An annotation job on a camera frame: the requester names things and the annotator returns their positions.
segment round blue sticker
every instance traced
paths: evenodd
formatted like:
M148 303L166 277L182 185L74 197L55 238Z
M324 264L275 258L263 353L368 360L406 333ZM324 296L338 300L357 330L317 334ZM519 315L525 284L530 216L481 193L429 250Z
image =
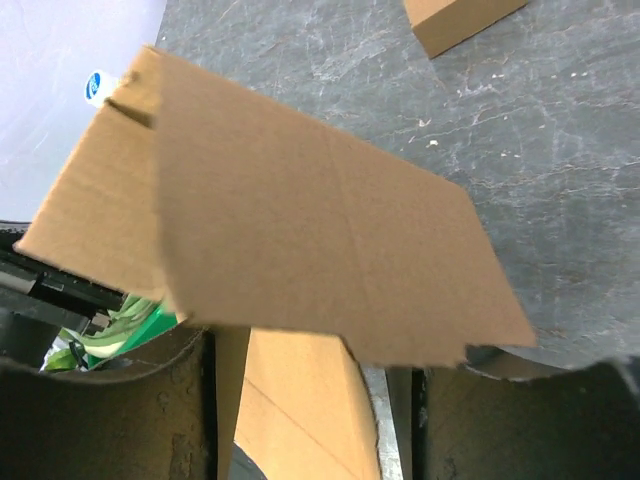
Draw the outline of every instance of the round blue sticker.
M94 72L93 75L89 77L87 80L87 88L84 91L85 97L87 100L91 100L95 97L96 93L98 93L98 89L100 88L100 73Z

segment cardboard box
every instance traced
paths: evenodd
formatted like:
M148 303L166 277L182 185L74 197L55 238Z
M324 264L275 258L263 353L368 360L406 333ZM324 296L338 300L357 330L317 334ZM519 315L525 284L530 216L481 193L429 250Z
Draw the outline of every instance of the cardboard box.
M429 58L526 4L527 0L404 0L411 29Z
M535 343L464 190L152 48L18 248L215 329L220 478L243 381L236 437L269 478L378 478L354 358Z

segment gray floor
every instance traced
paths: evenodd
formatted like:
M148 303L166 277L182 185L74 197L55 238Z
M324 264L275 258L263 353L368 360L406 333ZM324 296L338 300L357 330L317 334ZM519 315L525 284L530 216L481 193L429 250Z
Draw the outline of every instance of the gray floor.
M169 0L158 46L466 187L540 348L640 351L640 6L532 0L429 61L397 0Z

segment brown cardboard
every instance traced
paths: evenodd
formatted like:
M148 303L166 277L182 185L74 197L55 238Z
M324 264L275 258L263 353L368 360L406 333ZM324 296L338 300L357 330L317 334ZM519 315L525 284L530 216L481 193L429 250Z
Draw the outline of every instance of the brown cardboard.
M332 334L355 359L382 365L452 366L468 344L535 343L460 187L150 48L95 116L19 249L123 291L170 299L190 321L217 329L218 365L230 365L218 378L227 421L221 456L238 410L244 327ZM284 390L284 373L258 375L249 351L247 381L257 387L246 390L244 405L254 409L246 418L271 411L274 425L288 429L264 452L325 464L317 452L334 440L326 429L340 429L352 440L347 451L361 456L338 464L356 478L377 476L371 411L342 344L301 335L287 359L264 346L282 337L264 338L257 358L297 382ZM306 375L323 363L331 366L323 381L333 377L338 397ZM316 397L290 402L296 397L282 392L291 388ZM305 423L309 404L324 401L347 413L330 425ZM296 451L300 425L324 447ZM262 434L243 427L245 439L247 432Z
M404 0L411 29L429 58L526 4L527 0Z

